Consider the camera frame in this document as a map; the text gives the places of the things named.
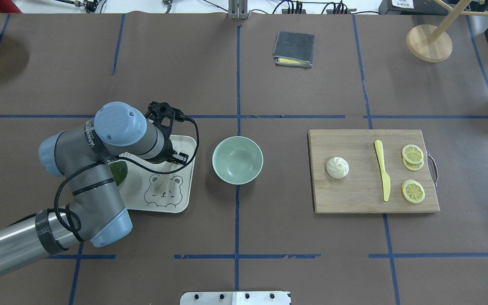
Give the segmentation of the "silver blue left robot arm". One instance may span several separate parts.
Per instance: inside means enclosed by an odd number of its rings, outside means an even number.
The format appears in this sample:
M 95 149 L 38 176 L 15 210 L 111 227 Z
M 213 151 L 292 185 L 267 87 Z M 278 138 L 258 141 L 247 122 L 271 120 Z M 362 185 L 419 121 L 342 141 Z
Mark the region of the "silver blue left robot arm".
M 151 102 L 142 114 L 127 103 L 110 102 L 82 127 L 43 141 L 40 162 L 64 181 L 52 208 L 0 230 L 0 276 L 84 241 L 104 247 L 127 236 L 133 224 L 110 164 L 129 153 L 152 164 L 185 168 L 194 156 L 174 150 L 170 135 L 175 121 L 195 124 L 168 103 Z

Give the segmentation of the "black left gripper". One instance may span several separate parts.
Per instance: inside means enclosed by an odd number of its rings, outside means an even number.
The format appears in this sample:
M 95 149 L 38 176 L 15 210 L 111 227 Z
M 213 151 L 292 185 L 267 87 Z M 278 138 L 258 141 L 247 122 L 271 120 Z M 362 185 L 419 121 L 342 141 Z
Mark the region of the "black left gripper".
M 158 154 L 158 164 L 169 162 L 171 164 L 185 165 L 188 162 L 189 156 L 183 152 L 177 153 L 172 144 L 164 145 L 161 152 Z

